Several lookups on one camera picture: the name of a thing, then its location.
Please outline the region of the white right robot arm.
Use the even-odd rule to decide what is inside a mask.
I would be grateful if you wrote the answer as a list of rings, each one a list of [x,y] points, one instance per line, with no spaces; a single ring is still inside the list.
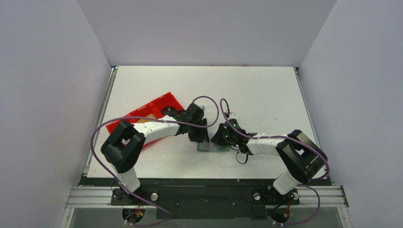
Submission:
[[[268,136],[247,133],[236,119],[221,123],[211,141],[220,146],[237,146],[246,155],[273,155],[282,159],[286,171],[280,174],[268,190],[269,199],[280,203],[287,194],[300,184],[308,184],[327,166],[323,151],[301,130],[286,135]]]

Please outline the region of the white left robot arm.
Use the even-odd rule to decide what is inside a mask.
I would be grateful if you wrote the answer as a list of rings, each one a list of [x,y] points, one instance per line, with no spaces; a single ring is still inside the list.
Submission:
[[[180,134],[187,134],[191,142],[209,141],[207,119],[200,106],[192,103],[186,110],[166,106],[162,113],[164,116],[156,122],[121,121],[101,147],[101,153],[113,166],[119,183],[125,186],[123,198],[129,204],[138,203],[142,197],[134,166],[146,144]]]

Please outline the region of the green leather card holder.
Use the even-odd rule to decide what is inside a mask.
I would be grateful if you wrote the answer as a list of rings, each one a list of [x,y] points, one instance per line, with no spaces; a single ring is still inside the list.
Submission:
[[[197,143],[198,152],[229,152],[230,148],[226,146],[216,145],[213,142],[199,142]]]

